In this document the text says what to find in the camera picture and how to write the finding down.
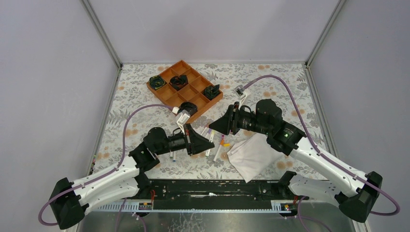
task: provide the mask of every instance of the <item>white cloth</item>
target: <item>white cloth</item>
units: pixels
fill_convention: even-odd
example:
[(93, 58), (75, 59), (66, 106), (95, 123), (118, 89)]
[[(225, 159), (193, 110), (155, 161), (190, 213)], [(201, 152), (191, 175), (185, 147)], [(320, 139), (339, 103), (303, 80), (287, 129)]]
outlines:
[(255, 134), (248, 140), (236, 143), (228, 152), (229, 162), (246, 183), (283, 156), (283, 153), (270, 147), (264, 134)]

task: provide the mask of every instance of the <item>wooden organizer box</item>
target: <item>wooden organizer box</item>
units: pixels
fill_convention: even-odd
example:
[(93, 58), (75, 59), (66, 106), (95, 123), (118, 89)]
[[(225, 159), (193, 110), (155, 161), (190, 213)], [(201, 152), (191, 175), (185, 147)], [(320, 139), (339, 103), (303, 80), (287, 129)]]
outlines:
[[(169, 81), (174, 76), (186, 75), (188, 78), (188, 84), (180, 90), (174, 89)], [(173, 66), (169, 67), (165, 71), (160, 73), (160, 76), (167, 83), (158, 90), (154, 90), (146, 83), (146, 86), (152, 93), (161, 100), (162, 103), (172, 106), (179, 107), (183, 102), (194, 103), (198, 107), (198, 112), (191, 115), (187, 123), (195, 121), (199, 116), (201, 116), (205, 111), (207, 111), (211, 106), (219, 102), (223, 93), (219, 90), (219, 94), (212, 100), (209, 100), (203, 95), (203, 91), (208, 86), (214, 86), (205, 77), (199, 74), (195, 69), (191, 68), (185, 61), (180, 60)]]

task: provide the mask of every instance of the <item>floral tablecloth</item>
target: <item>floral tablecloth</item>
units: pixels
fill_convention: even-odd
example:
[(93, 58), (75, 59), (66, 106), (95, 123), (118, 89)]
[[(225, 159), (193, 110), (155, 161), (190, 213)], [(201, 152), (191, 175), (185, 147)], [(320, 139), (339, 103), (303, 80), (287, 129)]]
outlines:
[[(296, 102), (314, 140), (324, 147), (323, 135), (319, 127), (310, 91), (306, 83), (305, 74), (301, 64), (190, 64), (213, 84), (220, 84), (223, 98), (207, 112), (192, 123), (198, 133), (210, 122), (222, 116), (229, 104), (238, 100), (234, 93), (235, 87), (245, 85), (256, 77), (273, 74), (281, 77), (292, 90)], [(97, 172), (119, 161), (122, 151), (122, 131), (126, 118), (137, 108), (154, 103), (161, 103), (146, 87), (146, 82), (151, 76), (161, 73), (169, 65), (159, 64), (127, 64), (124, 65), (119, 79), (114, 101), (106, 122), (99, 152), (95, 157), (93, 171)], [(271, 98), (283, 111), (284, 120), (297, 125), (302, 129), (296, 111), (284, 86), (272, 78), (263, 79), (249, 90), (245, 105), (255, 109), (256, 102), (260, 99)], [(175, 116), (166, 108), (151, 107), (138, 112), (128, 124), (126, 130), (126, 151), (135, 149), (142, 138), (152, 127), (162, 127), (167, 135), (177, 128)], [(233, 146), (235, 143), (248, 139), (253, 132), (241, 130), (236, 136), (226, 136), (225, 142)], [(229, 147), (224, 147), (221, 158), (216, 162), (213, 157), (220, 142), (220, 134), (215, 134), (215, 145), (209, 157), (205, 153), (188, 156), (183, 151), (178, 151), (177, 161), (172, 162), (169, 155), (160, 155), (161, 161), (155, 168), (146, 172), (150, 179), (242, 179), (236, 169), (230, 164), (226, 154)], [(322, 175), (304, 163), (291, 157), (279, 159), (269, 165), (256, 179), (278, 180), (285, 171), (295, 171), (306, 177), (325, 179)]]

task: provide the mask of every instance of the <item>robotic arm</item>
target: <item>robotic arm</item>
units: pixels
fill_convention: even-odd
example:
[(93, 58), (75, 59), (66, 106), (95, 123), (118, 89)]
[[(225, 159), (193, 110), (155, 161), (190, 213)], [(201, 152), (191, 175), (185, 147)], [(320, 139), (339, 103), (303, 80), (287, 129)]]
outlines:
[(314, 149), (302, 130), (282, 119), (282, 110), (271, 99), (257, 102), (255, 112), (242, 104), (243, 101), (230, 105), (224, 116), (209, 128), (225, 135), (235, 135), (240, 129), (267, 135), (266, 141), (273, 149), (304, 162), (329, 179), (328, 182), (312, 180), (287, 171), (279, 181), (285, 188), (282, 194), (309, 196), (328, 202), (339, 207), (349, 218), (365, 222), (379, 193), (358, 181), (357, 177), (380, 188), (382, 177), (379, 174), (359, 171), (319, 148), (322, 154), (356, 176), (335, 168)]
[(112, 201), (132, 196), (146, 198), (150, 181), (144, 172), (160, 162), (157, 155), (182, 149), (186, 149), (188, 155), (194, 155), (214, 147), (213, 143), (196, 133), (190, 124), (178, 125), (182, 128), (181, 132), (171, 136), (167, 136), (162, 128), (150, 129), (143, 142), (124, 158), (119, 167), (114, 164), (73, 182), (67, 178), (59, 180), (50, 198), (72, 186), (83, 186), (50, 204), (60, 229), (77, 224), (92, 210)]

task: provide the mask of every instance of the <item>white wall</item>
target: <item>white wall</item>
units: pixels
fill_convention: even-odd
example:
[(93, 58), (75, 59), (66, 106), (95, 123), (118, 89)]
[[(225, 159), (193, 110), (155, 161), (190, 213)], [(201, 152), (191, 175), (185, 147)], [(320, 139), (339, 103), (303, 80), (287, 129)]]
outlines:
[(302, 61), (337, 0), (91, 0), (123, 62)]
[[(383, 176), (401, 205), (393, 217), (369, 216), (372, 232), (410, 227), (410, 1), (351, 0), (312, 65), (341, 157)], [(380, 196), (374, 210), (394, 207)]]
[(78, 0), (2, 1), (0, 31), (0, 231), (59, 231), (37, 214), (85, 175), (116, 67)]

